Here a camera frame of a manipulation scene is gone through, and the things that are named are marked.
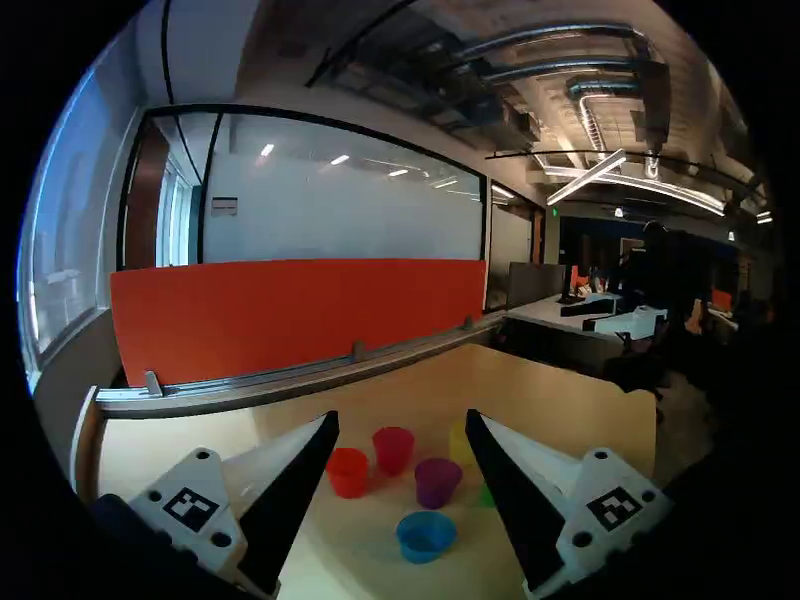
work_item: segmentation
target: window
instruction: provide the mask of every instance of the window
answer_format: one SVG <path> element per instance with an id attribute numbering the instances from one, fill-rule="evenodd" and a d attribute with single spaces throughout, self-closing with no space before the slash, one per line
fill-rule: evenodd
<path id="1" fill-rule="evenodd" d="M 105 302 L 103 231 L 138 122 L 130 37 L 113 41 L 75 88 L 42 153 L 20 236 L 17 306 L 29 382 Z"/>

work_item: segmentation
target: plastic cup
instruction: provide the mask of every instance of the plastic cup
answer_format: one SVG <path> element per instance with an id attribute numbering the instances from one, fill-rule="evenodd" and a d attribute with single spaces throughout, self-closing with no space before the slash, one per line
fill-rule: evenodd
<path id="1" fill-rule="evenodd" d="M 422 565 L 436 560 L 452 545 L 456 526 L 441 513 L 416 512 L 398 523 L 395 534 L 403 557 Z"/>
<path id="2" fill-rule="evenodd" d="M 325 466 L 333 491 L 340 498 L 360 498 L 367 491 L 369 460 L 355 448 L 336 448 Z"/>
<path id="3" fill-rule="evenodd" d="M 394 477 L 403 472 L 414 451 L 414 434 L 402 427 L 383 427 L 372 436 L 378 468 Z"/>
<path id="4" fill-rule="evenodd" d="M 489 490 L 489 486 L 485 483 L 481 488 L 481 505 L 487 506 L 489 508 L 494 508 L 494 498 L 492 497 L 492 492 Z"/>
<path id="5" fill-rule="evenodd" d="M 429 458 L 417 465 L 417 502 L 425 508 L 436 510 L 453 497 L 461 482 L 461 467 L 446 458 Z"/>
<path id="6" fill-rule="evenodd" d="M 450 428 L 450 460 L 462 468 L 477 464 L 472 447 L 464 431 L 464 422 L 454 423 Z"/>

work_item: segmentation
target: sign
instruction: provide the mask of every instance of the sign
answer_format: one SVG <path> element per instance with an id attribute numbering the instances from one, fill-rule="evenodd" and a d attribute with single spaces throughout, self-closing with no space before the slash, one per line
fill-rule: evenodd
<path id="1" fill-rule="evenodd" d="M 236 216 L 239 199 L 232 196 L 215 196 L 211 199 L 211 216 L 220 215 Z"/>

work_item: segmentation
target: yellow cup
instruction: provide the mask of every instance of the yellow cup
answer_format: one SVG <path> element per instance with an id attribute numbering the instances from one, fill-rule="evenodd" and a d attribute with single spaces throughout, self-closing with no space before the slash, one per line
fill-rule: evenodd
<path id="1" fill-rule="evenodd" d="M 450 428 L 450 460 L 460 467 L 478 464 L 467 440 L 463 421 L 454 423 Z"/>

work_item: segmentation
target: white desk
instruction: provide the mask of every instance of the white desk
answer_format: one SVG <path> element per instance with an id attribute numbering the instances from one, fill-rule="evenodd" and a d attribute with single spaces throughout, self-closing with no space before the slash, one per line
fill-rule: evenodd
<path id="1" fill-rule="evenodd" d="M 476 408 L 524 435 L 576 457 L 612 448 L 643 475 L 655 459 L 655 398 L 467 344 L 411 366 L 253 409 L 172 419 L 110 420 L 102 439 L 99 491 L 130 500 L 197 446 L 223 459 L 274 439 L 327 410 L 339 411 L 338 446 L 364 450 L 371 435 L 399 425 L 417 438 L 414 464 L 447 456 L 448 431 Z M 442 509 L 458 527 L 453 547 L 427 565 L 400 555 L 394 528 L 421 510 L 414 475 L 375 477 L 357 500 L 334 496 L 323 479 L 280 575 L 281 600 L 524 600 L 522 571 L 497 511 L 480 502 L 483 480 L 467 469 Z"/>
<path id="2" fill-rule="evenodd" d="M 584 331 L 583 322 L 586 319 L 593 317 L 607 317 L 608 313 L 597 313 L 588 315 L 576 315 L 574 317 L 562 317 L 561 308 L 566 306 L 556 302 L 561 295 L 550 296 L 538 302 L 525 304 L 512 308 L 506 313 L 506 318 L 516 319 L 518 321 L 526 321 L 528 323 L 535 323 L 551 329 L 559 329 L 567 333 L 577 333 L 586 337 L 594 337 L 605 341 L 612 341 L 622 346 L 622 340 L 618 336 L 610 333 L 596 333 L 594 331 Z"/>

